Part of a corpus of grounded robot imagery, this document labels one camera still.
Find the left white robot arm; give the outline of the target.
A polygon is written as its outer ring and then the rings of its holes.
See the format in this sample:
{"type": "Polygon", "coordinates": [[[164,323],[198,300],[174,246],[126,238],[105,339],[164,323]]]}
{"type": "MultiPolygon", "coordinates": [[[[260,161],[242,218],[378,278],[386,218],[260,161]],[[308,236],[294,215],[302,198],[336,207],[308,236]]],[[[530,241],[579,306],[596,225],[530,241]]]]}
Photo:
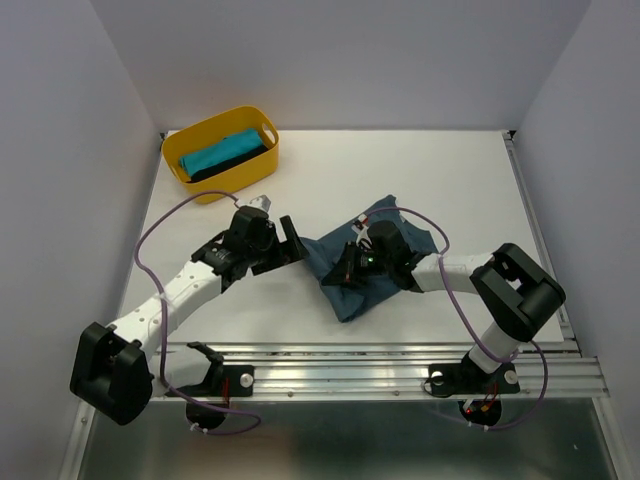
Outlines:
{"type": "Polygon", "coordinates": [[[155,396],[229,392],[235,382],[220,353],[198,341],[169,352],[169,335],[246,275],[307,256],[290,217],[274,224],[264,210],[240,207],[229,228],[197,249],[154,296],[106,326],[84,329],[71,392],[119,425],[133,421],[155,396]]]}

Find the dark blue-grey t shirt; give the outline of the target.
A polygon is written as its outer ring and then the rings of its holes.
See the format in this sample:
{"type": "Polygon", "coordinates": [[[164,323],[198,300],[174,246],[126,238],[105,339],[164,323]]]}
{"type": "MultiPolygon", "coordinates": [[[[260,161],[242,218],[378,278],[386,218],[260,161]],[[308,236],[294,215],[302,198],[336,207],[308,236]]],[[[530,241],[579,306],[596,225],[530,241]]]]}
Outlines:
{"type": "MultiPolygon", "coordinates": [[[[392,221],[399,227],[404,239],[414,251],[421,253],[437,251],[431,232],[416,227],[399,211],[381,212],[374,215],[374,220],[392,221]]],[[[338,262],[345,244],[355,239],[356,232],[352,229],[351,220],[317,240],[301,239],[309,252],[305,260],[306,265],[318,282],[321,282],[338,262]]],[[[353,321],[401,291],[387,275],[373,276],[365,287],[359,289],[341,286],[320,286],[320,288],[330,302],[337,320],[341,323],[353,321]]]]}

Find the yellow plastic basket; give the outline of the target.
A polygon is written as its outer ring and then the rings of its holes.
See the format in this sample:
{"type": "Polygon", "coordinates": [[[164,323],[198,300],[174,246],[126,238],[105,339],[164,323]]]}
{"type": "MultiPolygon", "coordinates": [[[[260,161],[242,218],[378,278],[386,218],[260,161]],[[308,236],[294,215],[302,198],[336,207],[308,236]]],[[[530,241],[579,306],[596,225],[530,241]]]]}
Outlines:
{"type": "Polygon", "coordinates": [[[279,132],[261,110],[241,106],[167,136],[161,152],[187,193],[207,204],[274,173],[279,132]]]}

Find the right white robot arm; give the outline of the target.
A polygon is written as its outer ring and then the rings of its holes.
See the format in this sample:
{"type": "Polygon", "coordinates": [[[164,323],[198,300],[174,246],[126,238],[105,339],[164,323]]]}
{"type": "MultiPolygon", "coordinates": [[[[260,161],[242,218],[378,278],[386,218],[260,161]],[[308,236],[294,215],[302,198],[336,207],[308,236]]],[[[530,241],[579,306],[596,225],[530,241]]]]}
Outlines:
{"type": "Polygon", "coordinates": [[[362,287],[371,276],[386,276],[399,289],[444,291],[461,313],[456,293],[479,296],[493,318],[460,366],[463,384],[482,390],[500,366],[531,342],[566,300],[563,288],[519,246],[505,243],[487,254],[451,256],[410,247],[398,225],[388,220],[354,222],[356,239],[345,244],[324,286],[362,287]]]}

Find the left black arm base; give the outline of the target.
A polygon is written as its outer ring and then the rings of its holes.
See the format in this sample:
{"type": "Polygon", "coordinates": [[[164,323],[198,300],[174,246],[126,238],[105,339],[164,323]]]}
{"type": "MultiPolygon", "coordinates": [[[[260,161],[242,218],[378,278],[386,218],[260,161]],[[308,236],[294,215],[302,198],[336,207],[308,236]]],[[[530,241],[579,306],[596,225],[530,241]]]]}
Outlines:
{"type": "Polygon", "coordinates": [[[255,368],[228,364],[224,356],[201,342],[189,342],[167,355],[165,375],[182,394],[194,398],[247,398],[253,395],[255,368]]]}

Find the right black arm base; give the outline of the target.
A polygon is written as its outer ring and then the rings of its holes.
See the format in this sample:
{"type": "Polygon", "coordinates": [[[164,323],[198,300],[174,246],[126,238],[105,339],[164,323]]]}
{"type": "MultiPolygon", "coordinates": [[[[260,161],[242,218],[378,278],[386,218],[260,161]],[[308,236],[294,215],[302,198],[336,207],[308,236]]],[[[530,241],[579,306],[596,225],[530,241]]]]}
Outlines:
{"type": "Polygon", "coordinates": [[[457,362],[430,364],[421,386],[425,393],[435,398],[520,392],[513,363],[502,363],[493,373],[486,373],[469,359],[468,354],[457,362]]]}

